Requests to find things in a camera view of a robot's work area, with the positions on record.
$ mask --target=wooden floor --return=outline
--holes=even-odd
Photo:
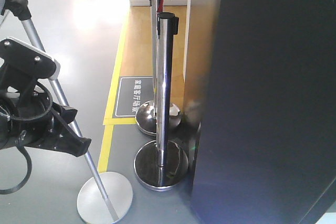
[[[166,6],[164,11],[172,12],[180,18],[179,31],[174,36],[171,102],[181,109],[184,92],[183,55],[186,6]],[[152,73],[150,8],[148,6],[132,6],[130,8],[120,76],[151,76]]]

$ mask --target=stanchion post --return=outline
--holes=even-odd
[[[154,98],[153,98],[153,115],[156,119],[156,72],[157,72],[157,44],[158,44],[158,21],[159,21],[159,13],[163,12],[163,0],[149,0],[150,6],[151,6],[151,28],[152,28],[152,65],[153,65],[153,92],[154,92]]]
[[[40,40],[40,37],[38,36],[38,33],[37,33],[37,30],[34,26],[34,23],[32,21],[32,19],[27,19],[27,20],[22,20],[22,25],[25,29],[25,32],[31,42],[31,44],[42,50],[42,51],[45,51],[44,47],[43,47],[43,44]],[[61,104],[61,105],[65,105],[65,106],[69,106],[69,103],[67,101],[67,98],[63,92],[63,89],[58,81],[58,79],[55,79],[55,80],[49,80],[50,82],[50,85],[57,97],[57,100],[58,102]],[[82,134],[81,134],[81,131],[80,131],[80,128],[76,122],[76,120],[74,120],[73,122],[71,122],[69,124],[69,126],[72,128],[72,130],[80,137],[82,137]],[[91,154],[89,151],[87,151],[85,153],[85,159],[87,161],[87,164],[90,168],[90,171],[93,175],[93,178],[94,178],[94,182],[93,180],[89,180],[87,181],[87,183],[85,184],[87,187],[89,187],[89,189],[91,190],[91,193],[87,193],[88,192],[88,189],[85,188],[85,190],[81,190],[84,191],[84,193],[86,193],[86,195],[89,195],[89,196],[82,196],[81,199],[84,198],[84,200],[81,200],[80,201],[80,207],[78,206],[78,201],[77,201],[77,206],[78,206],[78,211],[79,211],[79,214],[81,215],[81,217],[84,219],[84,220],[92,220],[92,224],[95,224],[95,223],[102,223],[102,222],[106,222],[106,223],[115,223],[117,221],[119,221],[121,218],[123,218],[125,216],[125,214],[127,213],[127,211],[129,210],[129,207],[131,206],[131,203],[132,203],[132,198],[133,198],[133,190],[132,190],[132,187],[131,187],[131,184],[130,182],[125,178],[123,177],[122,175],[120,174],[117,174],[117,173],[106,173],[106,180],[110,183],[110,182],[113,182],[114,180],[119,180],[119,182],[123,181],[124,182],[124,185],[123,185],[123,190],[125,192],[125,195],[123,196],[123,198],[120,198],[118,197],[118,199],[114,199],[114,202],[116,201],[127,201],[127,203],[125,204],[125,207],[123,209],[121,209],[121,211],[119,211],[120,213],[118,214],[108,196],[108,193],[106,191],[106,188],[102,182],[102,179],[97,171],[97,168],[92,160],[92,157],[91,157]],[[95,188],[98,188],[99,189],[99,193],[97,193],[95,191]],[[120,188],[109,188],[109,192],[111,191],[115,191],[115,190],[120,190]],[[97,212],[89,212],[89,209],[90,209],[90,205],[88,204],[88,197],[91,197],[91,201],[94,201],[94,202],[97,202],[97,206],[99,207],[103,207],[103,205],[106,206],[107,210],[108,210],[108,214],[103,210],[101,216],[99,217],[99,215],[97,214]]]
[[[173,37],[177,34],[178,24],[178,18],[173,13],[159,14],[156,141],[144,145],[134,160],[135,173],[140,183],[156,191],[172,189],[188,170],[185,152],[176,143],[168,141]]]
[[[159,13],[163,12],[163,0],[150,0],[151,32],[152,32],[152,66],[153,66],[153,100],[141,105],[135,115],[137,125],[143,133],[156,136],[156,113],[157,113],[157,72],[158,72],[158,25]],[[181,122],[181,111],[173,103],[169,109],[169,130],[175,129]]]

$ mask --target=dark panel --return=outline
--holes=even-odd
[[[192,170],[200,139],[197,130],[204,111],[220,2],[221,0],[191,0],[190,13],[187,12],[183,110],[187,122],[186,139],[190,143],[187,154]]]
[[[315,223],[335,201],[335,21],[334,0],[222,0],[193,190],[206,223]]]

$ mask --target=sunlight on floor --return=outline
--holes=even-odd
[[[75,0],[74,23],[78,29],[87,30],[98,22],[110,25],[123,22],[128,13],[129,0]]]

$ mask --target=black cable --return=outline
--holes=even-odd
[[[32,159],[30,158],[30,155],[28,154],[28,152],[26,151],[26,149],[21,145],[23,138],[26,135],[26,131],[22,131],[20,133],[20,136],[18,138],[19,141],[19,145],[16,146],[16,148],[22,153],[22,155],[24,155],[24,157],[26,158],[27,161],[27,174],[24,177],[24,179],[17,184],[16,186],[9,188],[9,189],[2,189],[0,190],[0,195],[6,195],[6,194],[12,194],[15,193],[16,191],[20,190],[29,180],[29,177],[31,175],[31,171],[32,171]]]
[[[50,91],[46,87],[44,87],[41,83],[37,82],[36,85],[39,86],[48,96],[49,106],[46,109],[46,111],[43,112],[40,115],[34,115],[34,116],[29,117],[29,118],[22,118],[20,116],[10,115],[11,120],[18,121],[18,122],[31,122],[31,121],[34,121],[34,120],[37,120],[37,119],[40,119],[40,118],[44,117],[46,114],[48,114],[50,112],[51,107],[53,106],[53,96],[51,95]]]

